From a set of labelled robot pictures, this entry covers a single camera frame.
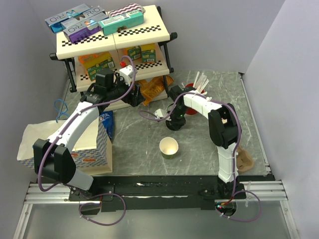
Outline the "green paper coffee cup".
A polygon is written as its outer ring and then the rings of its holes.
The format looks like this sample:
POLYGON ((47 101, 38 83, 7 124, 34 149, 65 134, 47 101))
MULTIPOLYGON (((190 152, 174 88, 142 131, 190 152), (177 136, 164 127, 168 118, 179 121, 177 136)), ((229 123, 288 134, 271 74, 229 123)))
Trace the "green paper coffee cup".
POLYGON ((159 149, 164 159, 173 159, 178 152, 179 145, 172 137, 165 137, 159 143, 159 149))

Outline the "brown pulp cup carrier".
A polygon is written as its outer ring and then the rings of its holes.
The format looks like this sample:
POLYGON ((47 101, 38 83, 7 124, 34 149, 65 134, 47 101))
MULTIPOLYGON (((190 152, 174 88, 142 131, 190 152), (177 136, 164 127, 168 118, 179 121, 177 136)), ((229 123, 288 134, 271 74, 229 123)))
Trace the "brown pulp cup carrier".
POLYGON ((248 151, 238 147, 236 156, 236 166, 239 173, 245 173, 254 167, 254 160, 248 151))

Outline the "paper takeout bag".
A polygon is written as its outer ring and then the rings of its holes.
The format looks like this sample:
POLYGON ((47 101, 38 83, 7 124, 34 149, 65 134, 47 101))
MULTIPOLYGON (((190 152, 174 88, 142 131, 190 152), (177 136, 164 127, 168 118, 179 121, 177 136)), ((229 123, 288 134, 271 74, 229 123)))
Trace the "paper takeout bag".
MULTIPOLYGON (((112 143, 107 134, 107 130, 102 123, 102 117, 97 115, 98 108, 94 107, 79 113, 80 110, 91 106, 92 103, 80 102, 72 116, 77 115, 76 120, 68 127, 62 135, 66 138, 71 135, 71 130, 76 123, 84 116, 90 115, 93 119, 90 125, 83 131, 79 139, 73 144, 71 156, 76 167, 89 175, 98 175, 111 173, 112 166, 112 143)), ((29 124, 24 130, 22 141, 19 146, 17 161, 29 168, 34 168, 33 148, 32 146, 38 139, 50 139, 52 142, 56 138, 56 131, 63 129, 63 124, 69 120, 55 122, 53 120, 38 124, 29 124)))

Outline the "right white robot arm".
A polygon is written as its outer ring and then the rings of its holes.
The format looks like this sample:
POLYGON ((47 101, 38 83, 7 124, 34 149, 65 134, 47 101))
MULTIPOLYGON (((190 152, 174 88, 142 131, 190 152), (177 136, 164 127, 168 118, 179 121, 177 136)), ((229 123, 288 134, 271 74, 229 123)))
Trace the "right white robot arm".
POLYGON ((170 130, 177 131, 185 125, 184 115, 188 108, 208 120, 209 135, 218 151, 218 177, 223 181, 217 191, 222 198, 230 198, 235 193, 235 186, 231 182, 238 176, 235 150, 241 139, 241 126, 234 107, 232 104, 214 102, 193 87, 181 89, 175 86, 168 95, 174 101, 165 122, 170 130))

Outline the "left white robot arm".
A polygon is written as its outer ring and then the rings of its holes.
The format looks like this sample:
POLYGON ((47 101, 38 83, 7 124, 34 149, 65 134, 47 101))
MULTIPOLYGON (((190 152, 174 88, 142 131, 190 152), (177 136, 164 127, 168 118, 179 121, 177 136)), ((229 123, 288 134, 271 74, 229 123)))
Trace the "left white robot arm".
POLYGON ((120 69, 118 77, 111 69, 99 71, 95 83, 87 89, 66 122, 46 140, 38 139, 34 143, 34 171, 41 191, 49 190, 42 186, 42 177, 47 177, 56 183, 81 189, 81 195, 87 200, 98 196, 98 183, 77 169, 71 152, 87 127, 111 103, 123 101, 136 107, 144 101, 140 89, 135 86, 135 78, 136 69, 132 65, 120 69))

